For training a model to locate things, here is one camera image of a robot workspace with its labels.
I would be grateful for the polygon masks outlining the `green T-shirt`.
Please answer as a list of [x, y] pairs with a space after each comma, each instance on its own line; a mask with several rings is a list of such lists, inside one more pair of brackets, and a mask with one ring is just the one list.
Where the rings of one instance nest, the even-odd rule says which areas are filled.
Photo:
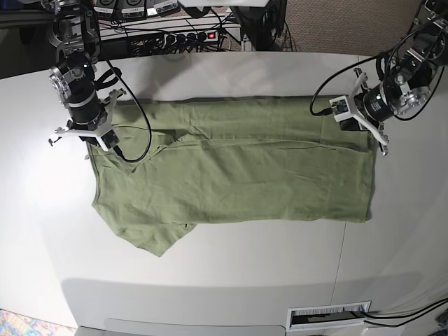
[[[145, 122], [113, 126], [122, 153], [143, 153]], [[377, 147], [369, 132], [315, 117], [306, 97], [146, 104], [153, 133], [138, 163], [88, 145], [93, 208], [111, 231], [162, 256], [199, 224], [256, 220], [363, 223], [370, 217]]]

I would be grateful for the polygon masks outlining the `white shelf with equipment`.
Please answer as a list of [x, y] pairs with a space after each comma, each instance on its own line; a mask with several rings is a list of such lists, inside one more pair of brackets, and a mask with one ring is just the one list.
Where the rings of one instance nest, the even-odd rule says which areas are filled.
[[[244, 49], [241, 25], [229, 8], [191, 8], [178, 1], [97, 1], [97, 27], [102, 59], [116, 60], [153, 55], [232, 52]], [[218, 45], [166, 46], [169, 32], [218, 32]]]

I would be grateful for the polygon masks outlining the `black power strip red switch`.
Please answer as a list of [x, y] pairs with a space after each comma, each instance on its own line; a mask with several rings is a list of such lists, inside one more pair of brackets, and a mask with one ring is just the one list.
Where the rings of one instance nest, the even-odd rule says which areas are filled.
[[217, 31], [206, 32], [169, 32], [164, 36], [166, 46], [208, 46], [218, 45], [220, 37]]

